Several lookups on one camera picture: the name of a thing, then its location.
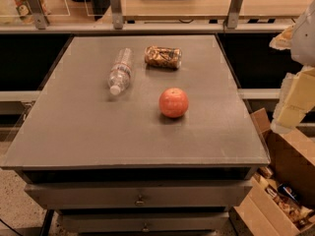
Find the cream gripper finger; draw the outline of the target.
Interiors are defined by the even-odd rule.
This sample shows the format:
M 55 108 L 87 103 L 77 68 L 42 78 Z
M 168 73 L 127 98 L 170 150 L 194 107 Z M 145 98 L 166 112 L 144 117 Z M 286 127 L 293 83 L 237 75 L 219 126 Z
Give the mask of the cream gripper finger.
M 269 46 L 277 50 L 291 49 L 292 32 L 293 26 L 288 27 L 283 32 L 275 36 L 269 43 Z
M 304 66 L 296 75 L 287 73 L 273 114 L 272 131 L 277 134 L 289 133 L 314 107 L 315 68 Z

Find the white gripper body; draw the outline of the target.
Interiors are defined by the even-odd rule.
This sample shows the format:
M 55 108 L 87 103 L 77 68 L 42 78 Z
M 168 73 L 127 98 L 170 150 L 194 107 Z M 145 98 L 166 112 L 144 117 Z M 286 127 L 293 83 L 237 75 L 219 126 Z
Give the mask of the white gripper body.
M 295 22 L 290 53 L 294 61 L 304 66 L 315 66 L 315 0 Z

